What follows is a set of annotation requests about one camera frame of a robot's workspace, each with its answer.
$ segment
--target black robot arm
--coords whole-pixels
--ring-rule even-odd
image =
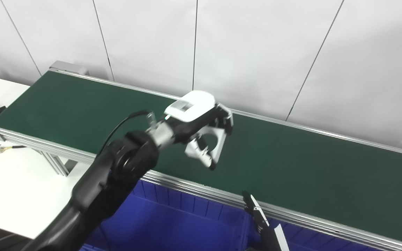
[[[232,114],[218,103],[191,121],[168,113],[146,131],[128,132],[114,140],[96,156],[54,221],[23,251],[78,251],[90,233],[117,211],[139,179],[156,166],[162,149],[187,144],[199,130],[215,123],[231,134]]]

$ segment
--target blue bin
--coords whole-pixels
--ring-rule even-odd
[[[82,250],[242,251],[251,220],[239,208],[140,181]]]

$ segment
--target metal leg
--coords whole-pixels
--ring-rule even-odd
[[[54,169],[54,171],[57,174],[63,175],[65,177],[69,174],[69,170],[66,168],[66,166],[63,164],[63,162],[60,160],[59,156],[50,154],[47,152],[43,152],[43,151],[39,151],[39,152],[49,162],[49,164],[51,165],[51,167]]]
[[[68,170],[68,171],[70,172],[70,171],[72,171],[72,170],[74,169],[74,167],[75,167],[75,165],[76,165],[77,163],[78,163],[78,162],[75,161],[75,160],[68,159],[68,160],[66,161],[66,163],[64,164],[64,167],[66,167],[66,170]]]

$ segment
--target panel seam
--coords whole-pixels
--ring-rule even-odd
[[[196,0],[195,12],[195,43],[193,45],[193,74],[192,74],[192,91],[195,89],[195,57],[196,57],[196,29],[198,27],[198,0]]]
[[[105,42],[105,37],[103,36],[102,26],[100,25],[99,13],[97,13],[96,3],[94,0],[92,0],[92,4],[94,5],[94,11],[96,12],[97,23],[99,24],[100,34],[102,35],[103,46],[105,48],[108,65],[110,66],[111,76],[113,77],[113,81],[116,81],[114,79],[113,67],[111,67],[110,56],[108,55],[108,49],[106,48],[106,42]]]
[[[297,99],[299,98],[300,92],[302,91],[303,86],[304,86],[305,83],[306,83],[306,79],[307,79],[308,76],[310,75],[311,69],[313,68],[314,63],[316,62],[316,59],[317,59],[317,57],[319,56],[320,51],[322,50],[322,47],[323,47],[323,45],[324,45],[324,43],[325,43],[325,40],[327,39],[328,34],[330,33],[330,30],[332,29],[333,24],[334,24],[335,21],[336,21],[336,18],[337,18],[338,14],[339,14],[339,11],[341,10],[341,7],[342,7],[344,1],[345,1],[345,0],[342,0],[341,4],[339,5],[338,11],[336,12],[335,17],[333,18],[332,24],[331,24],[330,27],[328,28],[327,34],[325,34],[325,38],[323,39],[322,44],[320,45],[319,50],[318,50],[316,56],[314,57],[313,63],[311,64],[311,67],[310,67],[310,69],[308,70],[308,73],[306,73],[306,76],[305,76],[305,79],[303,80],[302,86],[300,86],[299,92],[297,93],[296,99],[294,100],[294,103],[292,104],[291,109],[289,110],[289,113],[288,113],[288,115],[286,116],[285,121],[288,121],[288,118],[289,118],[289,116],[290,116],[290,114],[291,114],[291,112],[292,112],[292,109],[294,108],[294,106],[295,106],[295,104],[296,104],[296,102],[297,102]]]

